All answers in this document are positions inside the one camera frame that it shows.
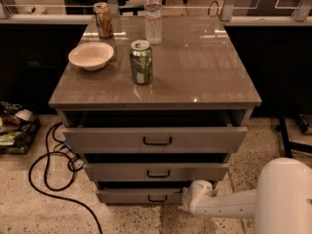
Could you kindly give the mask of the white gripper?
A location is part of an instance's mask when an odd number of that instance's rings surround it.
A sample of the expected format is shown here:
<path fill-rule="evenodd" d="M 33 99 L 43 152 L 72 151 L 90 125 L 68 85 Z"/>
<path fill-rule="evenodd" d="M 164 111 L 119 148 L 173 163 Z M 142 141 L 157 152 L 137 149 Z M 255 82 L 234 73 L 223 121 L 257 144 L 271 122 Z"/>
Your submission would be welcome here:
<path fill-rule="evenodd" d="M 213 185 L 205 180 L 194 180 L 183 188 L 182 208 L 190 213 L 203 213 L 207 210 L 212 198 L 217 194 Z"/>

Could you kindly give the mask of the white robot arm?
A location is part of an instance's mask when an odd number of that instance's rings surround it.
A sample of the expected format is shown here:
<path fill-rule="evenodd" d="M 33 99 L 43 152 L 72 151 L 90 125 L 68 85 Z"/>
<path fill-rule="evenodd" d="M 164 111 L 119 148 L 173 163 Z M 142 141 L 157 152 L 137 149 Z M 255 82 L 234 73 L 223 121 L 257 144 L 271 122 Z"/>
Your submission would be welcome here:
<path fill-rule="evenodd" d="M 255 234 L 312 234 L 312 169 L 291 158 L 268 162 L 255 189 L 217 196 L 205 180 L 183 190 L 196 216 L 252 219 Z"/>

